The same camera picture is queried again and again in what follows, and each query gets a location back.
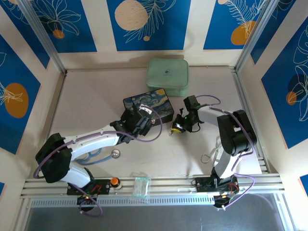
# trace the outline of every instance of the white wall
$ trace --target white wall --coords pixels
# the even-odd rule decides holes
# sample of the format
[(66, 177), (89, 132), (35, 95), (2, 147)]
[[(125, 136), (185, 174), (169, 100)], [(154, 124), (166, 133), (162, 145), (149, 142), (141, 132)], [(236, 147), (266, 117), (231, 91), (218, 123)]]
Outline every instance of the white wall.
[(240, 74), (269, 162), (280, 173), (298, 230), (308, 230), (308, 198), (299, 177), (308, 174), (308, 140), (287, 149), (261, 78), (308, 16), (307, 0), (297, 0), (254, 65), (248, 59)]
[(107, 1), (82, 0), (97, 52), (61, 53), (60, 58), (67, 69), (146, 67), (162, 55), (184, 55), (190, 65), (235, 65), (242, 50), (203, 50), (215, 2), (191, 1), (184, 50), (117, 52)]
[(41, 83), (17, 154), (0, 148), (0, 182), (6, 185), (0, 198), (0, 230), (6, 231), (10, 228), (34, 156), (46, 137), (43, 128), (60, 73), (52, 61), (47, 70), (42, 66), (1, 7), (0, 22), (0, 34)]

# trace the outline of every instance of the white line drawing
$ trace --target white line drawing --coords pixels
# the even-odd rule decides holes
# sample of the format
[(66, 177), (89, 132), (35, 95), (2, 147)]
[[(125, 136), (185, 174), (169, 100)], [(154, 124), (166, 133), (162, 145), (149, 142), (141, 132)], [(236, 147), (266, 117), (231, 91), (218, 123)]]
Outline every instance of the white line drawing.
[(278, 16), (278, 12), (279, 11), (287, 11), (290, 6), (292, 5), (292, 2), (294, 0), (280, 0), (278, 3), (277, 3), (277, 6), (274, 10), (274, 12), (271, 14), (275, 19), (277, 19), (277, 16)]
[(118, 25), (126, 30), (125, 43), (135, 38), (149, 41), (152, 34), (165, 23), (163, 13), (171, 9), (177, 0), (167, 6), (170, 0), (125, 0), (115, 10)]
[(245, 28), (245, 37), (248, 38), (252, 30), (252, 22), (261, 13), (267, 0), (257, 0), (252, 7), (248, 7), (246, 0), (218, 0), (219, 4), (225, 4), (229, 7), (232, 17), (236, 18), (238, 24)]
[(290, 105), (299, 103), (299, 121), (308, 120), (308, 26), (301, 34), (294, 53), (293, 62), (298, 83), (287, 95)]
[[(4, 63), (5, 57), (6, 53), (0, 52), (0, 67)], [(5, 101), (9, 102), (10, 100), (17, 100), (19, 102), (22, 102), (23, 100), (20, 99), (22, 95), (23, 95), (22, 93), (14, 94), (9, 90), (6, 90), (6, 88), (0, 82), (0, 105), (2, 105)]]
[[(17, 19), (28, 24), (16, 4), (10, 0), (2, 0), (2, 2)], [(74, 23), (81, 19), (81, 15), (67, 10), (66, 0), (32, 0), (31, 5), (46, 31), (53, 34), (57, 39), (64, 38), (64, 31), (79, 35), (79, 29)]]

